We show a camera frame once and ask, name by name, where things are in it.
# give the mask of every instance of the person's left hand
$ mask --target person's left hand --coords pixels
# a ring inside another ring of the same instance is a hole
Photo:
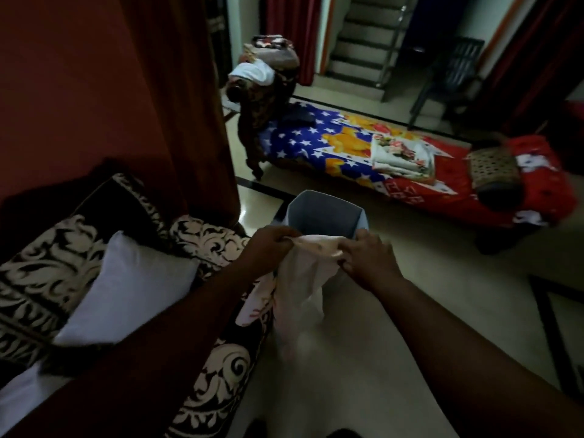
[[[295,238],[300,235],[300,232],[289,226],[266,226],[258,229],[234,264],[255,280],[275,270],[292,249],[294,244],[284,237]]]

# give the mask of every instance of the black and white patterned cushion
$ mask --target black and white patterned cushion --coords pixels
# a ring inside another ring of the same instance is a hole
[[[202,284],[234,261],[249,238],[185,216],[172,225],[171,240],[184,254],[201,260],[197,279]],[[229,324],[215,342],[189,396],[168,427],[166,438],[221,438],[227,434],[272,324],[272,311],[247,327],[235,324],[235,318],[252,289],[250,286],[244,294]]]
[[[101,184],[73,216],[0,265],[0,368],[13,373],[3,374],[3,381],[47,354],[97,278],[107,241],[119,230],[143,245],[169,250],[158,211],[123,174]]]

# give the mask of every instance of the metal handrail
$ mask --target metal handrail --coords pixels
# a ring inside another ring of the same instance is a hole
[[[379,79],[377,80],[376,87],[379,88],[384,87],[388,82],[388,80],[385,80],[385,76],[387,75],[387,72],[390,68],[391,58],[393,57],[393,54],[395,52],[395,46],[398,42],[399,32],[401,30],[400,26],[404,22],[405,14],[411,2],[412,0],[405,0],[405,4],[400,9],[401,14],[399,14],[398,24],[394,29],[394,36],[391,38],[390,49],[387,51],[387,56],[385,57],[383,67],[381,68],[381,72],[379,74]]]

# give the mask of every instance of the hand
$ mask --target hand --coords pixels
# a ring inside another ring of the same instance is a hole
[[[347,239],[339,243],[345,252],[339,265],[359,286],[376,295],[404,280],[391,245],[383,244],[378,235],[366,229],[359,229],[356,235],[357,241]]]
[[[266,226],[253,234],[234,264],[253,280],[275,270],[294,244],[285,236],[302,235],[289,226]]]

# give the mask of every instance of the staircase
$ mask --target staircase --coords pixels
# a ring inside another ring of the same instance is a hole
[[[417,0],[352,0],[315,85],[381,101]]]

